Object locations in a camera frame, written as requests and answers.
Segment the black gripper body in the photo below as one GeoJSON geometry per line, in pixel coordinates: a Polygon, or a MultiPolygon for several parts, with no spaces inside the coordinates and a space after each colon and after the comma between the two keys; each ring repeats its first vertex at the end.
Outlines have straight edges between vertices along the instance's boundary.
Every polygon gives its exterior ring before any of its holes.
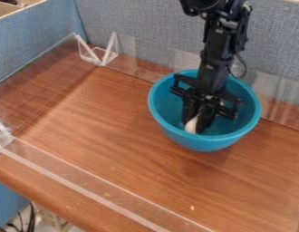
{"type": "Polygon", "coordinates": [[[201,65],[195,77],[177,72],[171,93],[183,99],[183,104],[185,98],[192,98],[199,102],[200,107],[208,105],[216,108],[216,116],[221,115],[235,120],[239,114],[240,98],[227,89],[229,75],[228,63],[201,65]]]}

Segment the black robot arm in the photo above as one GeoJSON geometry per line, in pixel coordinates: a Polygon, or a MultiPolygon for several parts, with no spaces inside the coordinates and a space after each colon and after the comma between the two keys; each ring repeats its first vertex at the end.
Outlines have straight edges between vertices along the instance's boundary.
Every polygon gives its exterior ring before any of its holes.
{"type": "Polygon", "coordinates": [[[203,133],[221,115],[236,119],[240,98],[227,89],[233,61],[248,41],[252,6],[247,0],[180,0],[183,11],[205,21],[196,77],[177,73],[172,93],[183,98],[185,131],[203,133]]]}

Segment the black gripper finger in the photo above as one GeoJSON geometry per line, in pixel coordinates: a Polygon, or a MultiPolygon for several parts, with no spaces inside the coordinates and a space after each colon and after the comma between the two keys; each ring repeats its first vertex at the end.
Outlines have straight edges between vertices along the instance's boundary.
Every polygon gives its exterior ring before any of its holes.
{"type": "Polygon", "coordinates": [[[196,132],[203,133],[205,129],[211,126],[217,114],[216,108],[203,105],[199,110],[197,122],[196,122],[196,132]]]}
{"type": "Polygon", "coordinates": [[[183,104],[183,123],[187,124],[188,121],[196,116],[199,112],[199,102],[192,98],[184,99],[183,104]]]}

